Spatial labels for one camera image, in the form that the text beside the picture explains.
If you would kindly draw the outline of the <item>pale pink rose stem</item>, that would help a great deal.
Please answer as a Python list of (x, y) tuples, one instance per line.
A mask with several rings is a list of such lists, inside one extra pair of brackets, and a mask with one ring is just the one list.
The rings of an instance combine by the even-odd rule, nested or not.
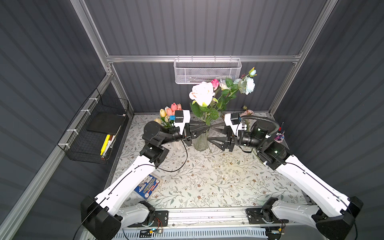
[(215, 97), (211, 82), (202, 82), (193, 86), (189, 97), (192, 100), (190, 103), (192, 112), (197, 118), (207, 125), (211, 125), (212, 121), (219, 118), (217, 108), (219, 101)]

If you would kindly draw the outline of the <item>hot pink rose stem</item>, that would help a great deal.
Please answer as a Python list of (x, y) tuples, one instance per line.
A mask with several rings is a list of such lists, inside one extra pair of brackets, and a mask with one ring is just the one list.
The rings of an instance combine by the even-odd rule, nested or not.
[(220, 86), (220, 82), (217, 79), (213, 79), (211, 81), (211, 84), (213, 85), (214, 94), (216, 94), (218, 87)]

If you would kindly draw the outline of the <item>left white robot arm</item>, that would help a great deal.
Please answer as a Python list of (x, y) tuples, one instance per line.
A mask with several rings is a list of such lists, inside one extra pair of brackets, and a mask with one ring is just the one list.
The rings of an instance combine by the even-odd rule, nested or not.
[(133, 164), (103, 192), (81, 202), (82, 226), (97, 240), (111, 240), (120, 229), (134, 224), (150, 226), (156, 211), (151, 204), (140, 201), (133, 207), (121, 209), (122, 204), (139, 183), (160, 168), (169, 152), (164, 144), (192, 139), (208, 129), (209, 126), (198, 122), (193, 125), (175, 123), (168, 129), (155, 121), (147, 123), (142, 136), (145, 145)]

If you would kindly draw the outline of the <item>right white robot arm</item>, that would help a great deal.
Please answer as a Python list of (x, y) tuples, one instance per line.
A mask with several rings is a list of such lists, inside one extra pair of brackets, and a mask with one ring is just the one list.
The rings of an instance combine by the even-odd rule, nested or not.
[(357, 229), (356, 218), (363, 202), (332, 188), (276, 142), (274, 138), (280, 129), (277, 122), (259, 116), (226, 114), (223, 122), (210, 127), (226, 135), (209, 138), (211, 143), (223, 151), (234, 146), (247, 147), (249, 154), (255, 151), (265, 166), (292, 181), (314, 201), (312, 205), (299, 205), (271, 197), (259, 210), (246, 211), (250, 221), (262, 220), (282, 228), (288, 221), (296, 222), (317, 229), (328, 240), (344, 240), (351, 230)]

